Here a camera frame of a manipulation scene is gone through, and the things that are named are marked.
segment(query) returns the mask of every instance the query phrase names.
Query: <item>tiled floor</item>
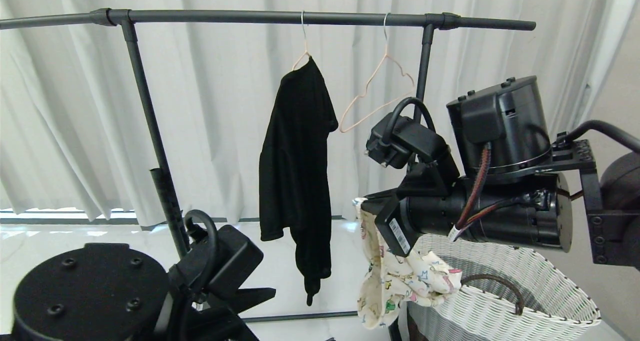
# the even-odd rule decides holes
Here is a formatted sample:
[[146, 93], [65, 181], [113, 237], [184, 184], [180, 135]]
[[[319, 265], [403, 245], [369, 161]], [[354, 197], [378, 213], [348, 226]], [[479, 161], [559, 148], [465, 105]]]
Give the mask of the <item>tiled floor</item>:
[[[361, 251], [356, 222], [333, 224], [332, 275], [322, 281], [320, 293], [307, 307], [302, 276], [294, 261], [295, 244], [288, 233], [279, 240], [259, 240], [256, 222], [240, 223], [238, 229], [264, 252], [264, 260], [243, 287], [273, 287], [276, 297], [242, 314], [243, 317], [354, 311], [360, 283], [368, 263]], [[140, 231], [135, 225], [6, 225], [0, 227], [0, 334], [10, 331], [12, 296], [18, 282], [36, 265], [59, 253], [82, 248], [85, 243], [128, 243], [154, 257], [165, 269], [178, 261], [169, 230], [164, 226]], [[356, 317], [286, 322], [250, 323], [261, 341], [388, 341], [386, 329], [368, 331]], [[622, 341], [602, 323], [580, 341]]]

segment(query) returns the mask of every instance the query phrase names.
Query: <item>barcode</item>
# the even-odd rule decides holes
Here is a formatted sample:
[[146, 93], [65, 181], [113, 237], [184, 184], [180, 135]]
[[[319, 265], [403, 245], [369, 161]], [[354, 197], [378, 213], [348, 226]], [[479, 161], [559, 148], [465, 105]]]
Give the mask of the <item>barcode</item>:
[[407, 241], [407, 237], [405, 237], [405, 234], [402, 232], [402, 229], [400, 229], [400, 225], [398, 225], [398, 221], [394, 218], [393, 220], [391, 220], [391, 222], [389, 222], [389, 225], [391, 226], [391, 232], [393, 232], [393, 236], [395, 236], [395, 239], [398, 240], [398, 243], [400, 244], [402, 251], [404, 253], [408, 253], [409, 250], [411, 250], [411, 247], [409, 246], [409, 241]]

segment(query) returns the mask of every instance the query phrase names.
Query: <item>beige wall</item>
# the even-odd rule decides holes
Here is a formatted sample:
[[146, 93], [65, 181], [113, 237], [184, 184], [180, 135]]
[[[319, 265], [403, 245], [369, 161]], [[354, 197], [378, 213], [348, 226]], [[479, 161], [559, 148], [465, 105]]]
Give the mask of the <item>beige wall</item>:
[[[640, 11], [636, 10], [626, 37], [599, 95], [592, 119], [610, 122], [640, 136]], [[598, 173], [628, 149], [590, 131]], [[580, 189], [577, 172], [567, 172], [571, 191]], [[599, 306], [603, 317], [632, 340], [640, 340], [640, 272], [635, 268], [592, 264], [585, 205], [573, 202], [573, 245], [568, 253], [542, 251], [565, 275], [583, 288]]]

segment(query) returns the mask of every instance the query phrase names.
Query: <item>patterned cloth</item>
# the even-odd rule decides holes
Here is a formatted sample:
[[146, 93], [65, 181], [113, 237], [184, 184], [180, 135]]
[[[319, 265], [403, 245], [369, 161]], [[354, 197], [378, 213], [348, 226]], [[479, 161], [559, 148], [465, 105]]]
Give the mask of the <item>patterned cloth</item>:
[[367, 329], [390, 325], [400, 314], [402, 301], [431, 307], [447, 300], [460, 289], [462, 271], [451, 268], [435, 253], [421, 256], [414, 250], [405, 257], [391, 253], [378, 232], [376, 216], [363, 211], [365, 198], [356, 198], [363, 249], [368, 272], [358, 298], [358, 316]]

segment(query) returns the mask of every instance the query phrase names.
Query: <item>curtain fold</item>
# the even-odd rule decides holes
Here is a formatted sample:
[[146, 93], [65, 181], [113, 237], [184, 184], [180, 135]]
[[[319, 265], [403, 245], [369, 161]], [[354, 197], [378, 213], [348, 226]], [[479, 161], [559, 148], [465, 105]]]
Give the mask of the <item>curtain fold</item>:
[[[425, 102], [455, 145], [444, 106], [510, 76], [537, 75], [551, 131], [571, 120], [604, 0], [0, 0], [2, 18], [98, 8], [247, 9], [348, 13], [441, 13], [537, 22], [535, 31], [436, 31]], [[258, 160], [280, 79], [303, 52], [300, 25], [137, 24], [142, 61], [178, 200], [236, 222], [258, 216]], [[384, 52], [382, 27], [307, 25], [309, 51], [336, 116], [361, 93]], [[418, 77], [422, 29], [389, 27], [390, 54]], [[77, 207], [94, 218], [135, 209], [141, 225], [164, 221], [149, 170], [157, 167], [119, 27], [0, 31], [0, 208]], [[347, 125], [406, 92], [382, 67]], [[404, 170], [363, 155], [382, 110], [329, 136], [333, 214], [351, 200], [393, 188]]]

